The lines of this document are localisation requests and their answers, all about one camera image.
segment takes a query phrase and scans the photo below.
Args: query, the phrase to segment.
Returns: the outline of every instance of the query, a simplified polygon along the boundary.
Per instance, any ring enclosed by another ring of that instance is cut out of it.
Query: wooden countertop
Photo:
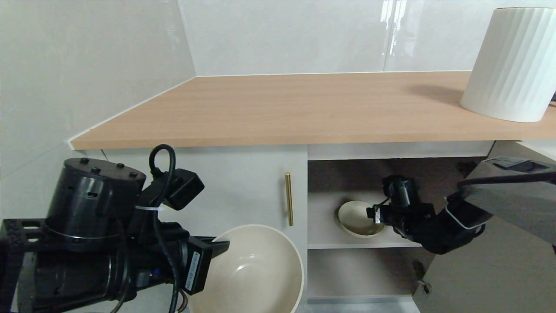
[[[459,100],[470,72],[197,77],[71,141],[75,149],[556,139]]]

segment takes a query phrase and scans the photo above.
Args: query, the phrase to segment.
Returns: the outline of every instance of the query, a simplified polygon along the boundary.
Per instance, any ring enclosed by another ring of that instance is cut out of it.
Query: white label
[[[191,258],[191,266],[189,267],[189,273],[187,274],[187,280],[185,281],[185,289],[191,291],[193,288],[193,281],[195,280],[195,273],[197,273],[197,265],[199,264],[199,259],[201,254],[198,252],[193,252],[193,257]]]

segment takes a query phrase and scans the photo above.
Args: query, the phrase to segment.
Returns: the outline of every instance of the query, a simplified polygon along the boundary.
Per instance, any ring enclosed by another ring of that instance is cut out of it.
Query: white cabinet
[[[111,162],[147,175],[150,149],[105,150]],[[176,148],[176,166],[195,172],[205,184],[182,211],[165,209],[161,220],[179,222],[194,236],[218,236],[245,224],[284,232],[307,263],[307,146]],[[162,170],[167,154],[156,158]],[[291,173],[294,225],[288,224],[285,173]]]
[[[298,312],[312,310],[305,299],[311,304],[398,301],[410,300],[415,290],[421,313],[548,312],[556,307],[552,246],[497,217],[471,244],[443,256],[433,256],[388,227],[376,237],[355,238],[334,220],[334,210],[346,200],[382,201],[380,179],[390,174],[416,178],[422,200],[434,203],[438,212],[443,196],[463,179],[458,163],[480,162],[490,147],[491,142],[323,145],[309,146],[309,155],[306,145],[177,148],[177,166],[196,172],[206,187],[184,210],[166,209],[160,217],[198,236],[250,223],[283,231],[308,272]],[[149,152],[105,150],[109,161],[145,173]],[[492,146],[489,156],[498,155],[553,162],[532,144],[514,141]],[[156,163],[167,167],[165,153]],[[286,172],[292,178],[292,227]],[[428,268],[428,294],[416,283],[413,261]]]

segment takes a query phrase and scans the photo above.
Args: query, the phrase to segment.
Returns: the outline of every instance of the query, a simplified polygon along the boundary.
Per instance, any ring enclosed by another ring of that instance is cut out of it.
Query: black cable
[[[130,265],[130,250],[127,247],[126,230],[124,229],[122,222],[119,219],[117,221],[118,221],[118,224],[120,225],[120,234],[121,234],[121,237],[122,237],[124,268],[128,270],[129,265]],[[130,285],[131,285],[131,277],[129,276],[129,273],[127,274],[127,280],[126,280],[125,284],[126,284],[126,286],[123,289],[122,296],[118,300],[118,303],[116,304],[114,309],[112,309],[112,311],[110,311],[110,313],[116,313],[117,311],[120,310],[120,308],[123,305],[123,301],[125,300],[125,298],[127,296],[127,291],[130,289]]]
[[[148,165],[151,168],[151,174],[153,175],[153,177],[159,178],[162,175],[162,172],[159,170],[159,168],[155,167],[155,157],[156,154],[160,151],[160,150],[167,150],[168,151],[168,155],[170,156],[170,167],[168,169],[168,177],[166,178],[166,181],[164,182],[164,186],[162,187],[162,190],[160,192],[160,195],[158,196],[158,198],[156,199],[155,203],[153,204],[154,207],[159,207],[160,204],[162,204],[162,201],[164,201],[164,198],[166,196],[166,193],[168,192],[168,188],[170,186],[170,183],[172,182],[172,177],[174,174],[174,171],[176,169],[176,153],[174,152],[173,148],[169,145],[158,145],[156,146],[152,151],[151,154],[148,157]],[[177,306],[177,299],[178,296],[180,294],[180,273],[178,271],[176,262],[174,261],[174,259],[172,258],[172,256],[170,255],[168,248],[166,247],[166,244],[164,242],[164,239],[162,238],[162,235],[160,233],[160,227],[159,227],[159,220],[158,220],[158,211],[154,211],[152,214],[152,226],[154,228],[154,232],[155,232],[155,237],[158,241],[158,245],[161,247],[162,249],[162,253],[164,253],[164,256],[166,257],[166,259],[168,260],[168,263],[170,264],[170,267],[172,268],[172,276],[173,276],[173,282],[172,282],[172,300],[170,302],[170,309],[169,309],[169,313],[175,313],[176,312],[176,306]]]
[[[381,206],[384,203],[388,202],[388,200],[390,200],[390,197],[387,197],[386,200],[382,201],[381,203],[377,204],[377,206]]]
[[[481,177],[481,178],[471,178],[471,179],[462,180],[461,182],[458,183],[458,188],[467,185],[481,185],[481,184],[515,184],[515,183],[548,182],[555,179],[556,179],[556,172]]]
[[[182,297],[182,302],[180,307],[177,309],[178,313],[182,313],[183,311],[185,311],[185,309],[187,308],[187,304],[189,302],[189,300],[187,299],[187,295],[185,294],[185,291],[183,289],[180,289],[180,294]]]

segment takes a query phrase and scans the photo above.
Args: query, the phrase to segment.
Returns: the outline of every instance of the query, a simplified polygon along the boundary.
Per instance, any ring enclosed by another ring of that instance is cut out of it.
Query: cream bowl
[[[293,313],[305,281],[297,248],[282,232],[264,225],[231,229],[230,241],[212,259],[205,289],[190,297],[192,313]]]

